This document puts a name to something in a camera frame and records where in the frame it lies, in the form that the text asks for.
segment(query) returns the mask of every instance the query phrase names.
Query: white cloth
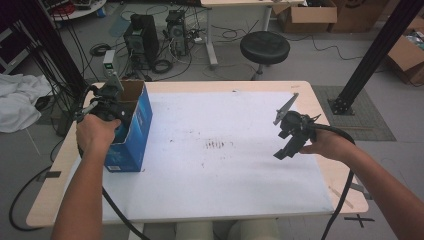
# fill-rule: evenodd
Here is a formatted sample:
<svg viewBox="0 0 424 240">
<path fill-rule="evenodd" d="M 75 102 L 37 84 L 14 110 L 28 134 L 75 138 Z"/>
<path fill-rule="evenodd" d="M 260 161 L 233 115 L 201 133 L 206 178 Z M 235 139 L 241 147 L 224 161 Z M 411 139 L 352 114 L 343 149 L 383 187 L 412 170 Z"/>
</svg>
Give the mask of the white cloth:
<svg viewBox="0 0 424 240">
<path fill-rule="evenodd" d="M 41 113 L 34 105 L 49 93 L 51 86 L 44 76 L 0 74 L 0 132 L 15 132 L 36 122 Z"/>
</svg>

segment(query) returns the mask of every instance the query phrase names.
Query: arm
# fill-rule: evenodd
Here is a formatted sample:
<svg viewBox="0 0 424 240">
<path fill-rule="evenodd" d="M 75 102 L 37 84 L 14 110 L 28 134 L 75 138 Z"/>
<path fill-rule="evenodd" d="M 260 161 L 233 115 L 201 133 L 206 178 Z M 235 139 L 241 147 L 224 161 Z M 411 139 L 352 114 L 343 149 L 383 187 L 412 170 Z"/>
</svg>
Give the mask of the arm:
<svg viewBox="0 0 424 240">
<path fill-rule="evenodd" d="M 84 155 L 66 190 L 52 239 L 101 239 L 103 164 L 119 124 L 89 114 L 77 125 Z"/>
<path fill-rule="evenodd" d="M 399 239 L 422 239 L 424 203 L 366 152 L 328 131 L 317 131 L 317 141 L 300 153 L 317 153 L 346 164 L 358 176 Z"/>
</svg>

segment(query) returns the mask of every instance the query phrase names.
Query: concrete floor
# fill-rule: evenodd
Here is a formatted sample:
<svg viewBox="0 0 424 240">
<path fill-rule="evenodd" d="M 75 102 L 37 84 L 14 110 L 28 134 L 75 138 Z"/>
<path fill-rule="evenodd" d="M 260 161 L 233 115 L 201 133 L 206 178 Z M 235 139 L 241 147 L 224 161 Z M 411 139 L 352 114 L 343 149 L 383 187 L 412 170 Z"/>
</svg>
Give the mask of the concrete floor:
<svg viewBox="0 0 424 240">
<path fill-rule="evenodd" d="M 93 14 L 72 21 L 88 58 L 90 57 L 88 55 L 89 49 L 97 43 L 104 42 L 112 46 L 115 42 L 123 42 L 122 38 L 112 37 L 109 30 L 126 7 L 126 5 L 111 5 L 109 12 L 113 13 L 105 18 L 97 18 Z M 215 18 L 215 20 L 215 25 L 227 28 L 247 29 L 252 26 L 251 20 L 237 21 L 233 25 L 230 21 L 222 21 L 220 24 L 220 18 Z M 160 26 L 161 24 L 156 25 L 159 29 L 163 28 Z M 377 24 L 371 32 L 363 34 L 314 34 L 315 44 L 318 48 L 336 45 L 340 54 L 345 58 L 363 56 L 380 27 L 381 24 Z M 281 32 L 276 21 L 271 21 L 269 28 Z M 213 38 L 214 41 L 222 40 L 219 37 L 222 30 L 215 30 L 217 36 Z M 69 37 L 68 29 L 62 28 L 61 33 L 69 52 L 74 56 L 76 64 L 82 69 L 79 53 L 72 38 Z M 284 36 L 290 39 L 302 39 L 306 34 L 284 34 Z M 238 44 L 239 41 L 216 43 L 215 49 L 220 66 L 215 70 L 210 70 L 208 67 L 204 45 L 195 45 L 192 49 L 192 64 L 187 71 L 167 81 L 250 79 L 253 73 L 252 68 L 256 66 L 241 55 Z M 288 59 L 281 64 L 267 67 L 262 79 L 276 81 L 306 80 L 312 85 L 344 86 L 360 62 L 360 59 L 342 60 L 335 48 L 317 51 L 311 37 L 300 41 L 290 41 L 290 44 L 291 52 Z M 102 60 L 102 58 L 95 57 L 91 62 L 91 66 L 99 78 L 103 78 Z M 122 66 L 125 65 L 125 56 L 120 57 L 119 60 Z M 176 62 L 174 68 L 166 74 L 155 75 L 149 72 L 149 75 L 153 79 L 161 79 L 179 74 L 187 67 L 187 64 L 183 62 L 188 60 L 188 57 L 182 58 L 182 62 Z M 404 84 L 384 63 L 378 71 L 371 77 L 365 89 L 397 141 L 359 141 L 357 145 L 368 151 L 400 182 L 424 200 L 424 188 L 422 187 L 424 184 L 422 177 L 424 171 L 424 141 L 422 139 L 422 136 L 424 136 L 424 128 L 422 127 L 424 111 L 421 106 L 424 102 L 424 88 Z M 41 74 L 29 58 L 22 62 L 12 74 L 18 73 L 35 76 Z M 87 70 L 85 77 L 93 78 L 94 74 Z M 12 200 L 23 185 L 51 164 L 51 151 L 60 140 L 61 137 L 58 137 L 52 126 L 49 125 L 34 124 L 15 133 L 0 133 L 1 161 L 5 166 L 0 168 L 0 187 L 2 189 L 0 239 L 49 238 L 51 228 L 31 232 L 17 231 L 8 222 L 7 214 Z M 56 152 L 57 149 L 52 152 L 52 155 L 55 156 Z M 14 218 L 20 226 L 26 226 L 26 216 L 41 185 L 42 183 L 38 181 L 32 183 L 17 202 Z M 340 215 L 335 221 L 328 239 L 396 239 L 376 204 L 373 201 L 368 201 L 368 203 L 369 211 L 360 214 L 360 216 L 372 218 L 375 220 L 374 222 L 363 222 L 363 227 L 361 227 L 358 221 L 344 220 L 344 217 L 355 217 L 355 215 Z M 280 218 L 278 225 L 283 239 L 319 239 L 328 219 L 329 216 L 287 217 Z M 226 239 L 228 230 L 233 223 L 234 221 L 215 222 L 215 232 L 218 236 L 216 239 Z M 146 224 L 145 233 L 151 239 L 174 239 L 174 227 L 174 223 Z M 127 239 L 128 233 L 128 229 L 123 225 L 106 225 L 104 226 L 103 239 Z"/>
</svg>

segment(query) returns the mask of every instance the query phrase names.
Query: white paper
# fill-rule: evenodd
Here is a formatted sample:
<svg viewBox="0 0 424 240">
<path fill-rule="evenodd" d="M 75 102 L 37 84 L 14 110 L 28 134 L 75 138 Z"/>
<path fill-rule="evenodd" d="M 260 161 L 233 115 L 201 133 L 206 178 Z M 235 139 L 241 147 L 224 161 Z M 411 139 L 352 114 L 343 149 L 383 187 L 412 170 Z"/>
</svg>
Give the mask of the white paper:
<svg viewBox="0 0 424 240">
<path fill-rule="evenodd" d="M 282 92 L 149 94 L 153 109 L 139 173 L 109 173 L 104 187 L 141 222 L 330 213 L 312 155 L 280 161 Z M 104 202 L 104 221 L 118 217 Z"/>
</svg>

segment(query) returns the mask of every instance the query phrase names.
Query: hand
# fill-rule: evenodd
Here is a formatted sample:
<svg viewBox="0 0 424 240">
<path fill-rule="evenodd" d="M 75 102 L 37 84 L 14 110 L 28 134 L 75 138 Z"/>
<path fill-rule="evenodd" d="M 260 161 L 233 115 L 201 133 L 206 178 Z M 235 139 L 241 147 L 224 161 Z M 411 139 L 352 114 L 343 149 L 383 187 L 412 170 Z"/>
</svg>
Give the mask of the hand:
<svg viewBox="0 0 424 240">
<path fill-rule="evenodd" d="M 313 141 L 312 145 L 301 148 L 299 153 L 316 153 L 325 158 L 341 161 L 345 158 L 346 154 L 349 154 L 349 151 L 356 148 L 354 144 L 336 133 L 326 130 L 316 130 L 316 134 L 316 141 Z"/>
<path fill-rule="evenodd" d="M 106 122 L 93 114 L 87 114 L 84 120 L 77 124 L 78 145 L 83 151 L 92 147 L 107 150 L 115 138 L 115 128 L 120 124 L 119 119 Z"/>
</svg>

